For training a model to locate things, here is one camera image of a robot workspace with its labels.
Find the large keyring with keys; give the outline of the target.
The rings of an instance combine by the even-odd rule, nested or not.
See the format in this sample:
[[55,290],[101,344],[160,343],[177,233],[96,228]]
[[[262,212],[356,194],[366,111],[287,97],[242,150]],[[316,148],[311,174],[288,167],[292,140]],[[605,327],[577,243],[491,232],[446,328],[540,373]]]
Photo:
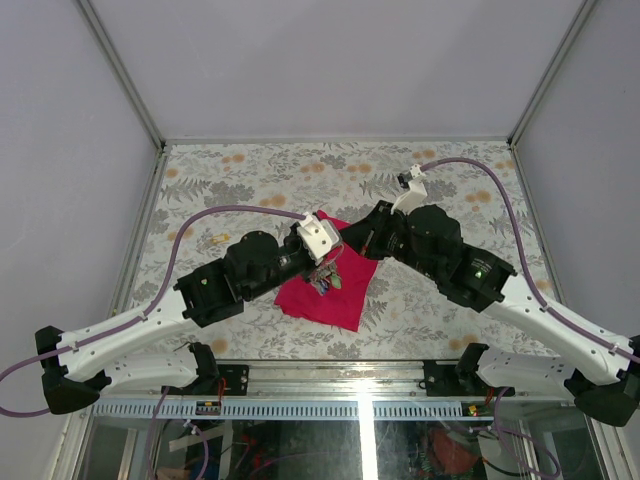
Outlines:
[[309,283],[320,296],[331,290],[342,289],[342,277],[338,269],[338,260],[344,252],[345,246],[339,245],[331,251],[309,277]]

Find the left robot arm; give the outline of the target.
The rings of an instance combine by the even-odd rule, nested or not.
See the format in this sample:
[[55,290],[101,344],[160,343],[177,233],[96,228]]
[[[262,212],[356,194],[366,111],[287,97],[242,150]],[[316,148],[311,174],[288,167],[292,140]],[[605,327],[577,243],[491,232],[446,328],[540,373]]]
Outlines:
[[107,393],[167,389],[173,395],[219,394],[223,377],[209,346],[192,342],[184,351],[160,354],[140,354],[139,349],[241,314],[246,303],[295,277],[310,276],[339,243],[333,227],[316,218],[292,226],[283,241],[252,231],[146,307],[86,329],[39,330],[35,340],[43,357],[41,381],[49,411],[72,413]]

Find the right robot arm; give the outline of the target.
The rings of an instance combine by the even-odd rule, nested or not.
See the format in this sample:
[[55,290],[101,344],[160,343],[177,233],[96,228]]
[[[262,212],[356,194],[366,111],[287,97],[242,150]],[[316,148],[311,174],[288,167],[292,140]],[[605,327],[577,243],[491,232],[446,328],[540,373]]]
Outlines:
[[507,388],[570,400],[607,425],[626,425],[639,408],[639,366],[628,339],[591,324],[544,296],[496,255],[464,242],[460,224],[435,205],[410,214],[381,201],[364,219],[340,231],[370,260],[392,258],[433,281],[450,302],[522,330],[553,351],[551,357],[515,354],[470,343],[452,372],[437,376],[444,395]]

